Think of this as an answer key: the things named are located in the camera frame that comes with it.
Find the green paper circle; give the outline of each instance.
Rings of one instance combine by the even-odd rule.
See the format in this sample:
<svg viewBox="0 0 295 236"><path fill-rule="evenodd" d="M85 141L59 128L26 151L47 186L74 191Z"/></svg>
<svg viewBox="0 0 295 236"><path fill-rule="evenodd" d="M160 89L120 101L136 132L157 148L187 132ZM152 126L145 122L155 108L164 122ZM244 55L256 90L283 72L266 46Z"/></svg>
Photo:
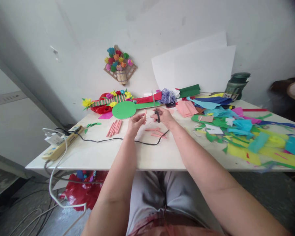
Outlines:
<svg viewBox="0 0 295 236"><path fill-rule="evenodd" d="M117 103L113 107L112 114L117 119L122 120L122 119L132 117L136 111L137 109L134 102L124 101L124 102Z"/></svg>

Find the white table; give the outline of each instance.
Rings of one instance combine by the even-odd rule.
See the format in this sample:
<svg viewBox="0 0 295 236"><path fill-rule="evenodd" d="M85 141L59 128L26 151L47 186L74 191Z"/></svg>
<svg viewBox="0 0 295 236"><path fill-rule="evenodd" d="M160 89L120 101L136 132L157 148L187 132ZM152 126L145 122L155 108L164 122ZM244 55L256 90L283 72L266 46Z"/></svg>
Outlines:
<svg viewBox="0 0 295 236"><path fill-rule="evenodd" d="M233 105L242 108L258 108L257 106L242 100L235 101ZM137 113L142 112L144 112L144 110L137 110ZM269 111L244 112L244 115L249 117L259 117L267 115L269 113ZM144 129L160 127L162 132L167 131L166 127L162 123L158 124L152 121L152 119L149 117L151 114L153 114L152 109L147 109L147 124L140 128L136 140L140 140L146 143L157 143L159 138L150 136L151 132L144 131ZM85 118L77 123L77 125L82 125L84 127L86 127L89 123L102 123L102 125L89 128L86 134L84 134L83 132L81 134L82 137L84 137L85 139L96 141L108 139L106 137L106 134L111 124L116 119L112 117L109 120L102 120L98 119L99 116L100 115L94 112L89 112L89 114ZM222 152L222 149L226 147L225 143L210 143L207 140L205 134L199 133L201 137L196 136L192 131L194 130L195 125L197 125L198 123L192 121L190 118L183 118L178 111L175 111L173 113L173 117L228 171L255 171L264 168L255 167L254 164L248 164L245 160L241 158L232 156L230 154L225 154L224 152ZM265 120L295 124L295 122L292 122L275 114L266 118ZM127 127L128 121L124 120L120 133L114 135L113 137L123 138L125 136ZM285 128L279 126L271 126L269 130L278 133L291 133ZM77 137L77 139L69 146L67 153L62 159L61 164L58 168L62 170L109 170L119 150L121 142L122 140L111 140L101 143L85 142L81 138ZM161 139L158 145L150 146L136 143L136 148L139 170L186 170L170 131L167 134L167 139ZM31 163L29 163L26 166L26 169L43 169L45 161L41 158L41 156L44 153L45 151L42 152L38 157L36 157ZM262 155L260 155L260 158L262 163L271 160L270 158ZM56 166L57 162L58 161L49 163L48 167L50 169L53 169ZM295 170L287 167L275 166L272 171Z"/></svg>

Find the person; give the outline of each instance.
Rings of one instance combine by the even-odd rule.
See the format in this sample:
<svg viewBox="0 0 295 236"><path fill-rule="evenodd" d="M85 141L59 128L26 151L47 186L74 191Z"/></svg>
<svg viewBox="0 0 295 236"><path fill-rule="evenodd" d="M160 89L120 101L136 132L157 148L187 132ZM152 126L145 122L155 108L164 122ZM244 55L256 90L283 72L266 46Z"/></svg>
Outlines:
<svg viewBox="0 0 295 236"><path fill-rule="evenodd" d="M136 172L134 138L146 118L133 116L82 236L291 235L168 110L157 110L187 172Z"/></svg>

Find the power strip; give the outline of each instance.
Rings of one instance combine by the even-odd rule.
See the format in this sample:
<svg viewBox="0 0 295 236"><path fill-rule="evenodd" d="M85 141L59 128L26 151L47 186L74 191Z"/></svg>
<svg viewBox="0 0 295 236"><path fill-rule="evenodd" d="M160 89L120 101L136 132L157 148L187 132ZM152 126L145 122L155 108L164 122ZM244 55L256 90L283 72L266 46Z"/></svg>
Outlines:
<svg viewBox="0 0 295 236"><path fill-rule="evenodd" d="M83 126L75 126L70 131L78 132L80 134L84 130ZM76 139L78 135L75 133L70 134L69 136L62 136L63 139L67 139L67 144L70 146L71 143ZM66 149L66 142L62 142L59 146L50 146L50 149L42 156L44 160L55 161Z"/></svg>

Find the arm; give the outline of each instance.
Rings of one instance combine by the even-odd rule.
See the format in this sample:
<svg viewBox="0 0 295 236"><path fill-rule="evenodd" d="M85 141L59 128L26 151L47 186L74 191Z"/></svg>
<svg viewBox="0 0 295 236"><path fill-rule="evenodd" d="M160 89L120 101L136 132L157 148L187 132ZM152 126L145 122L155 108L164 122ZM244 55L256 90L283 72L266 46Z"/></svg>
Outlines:
<svg viewBox="0 0 295 236"><path fill-rule="evenodd" d="M291 235L171 116L158 108L182 161L220 224L233 236Z"/></svg>
<svg viewBox="0 0 295 236"><path fill-rule="evenodd" d="M82 236L126 234L131 188L137 168L134 138L145 120L144 114L135 115L129 120L127 134L109 170Z"/></svg>

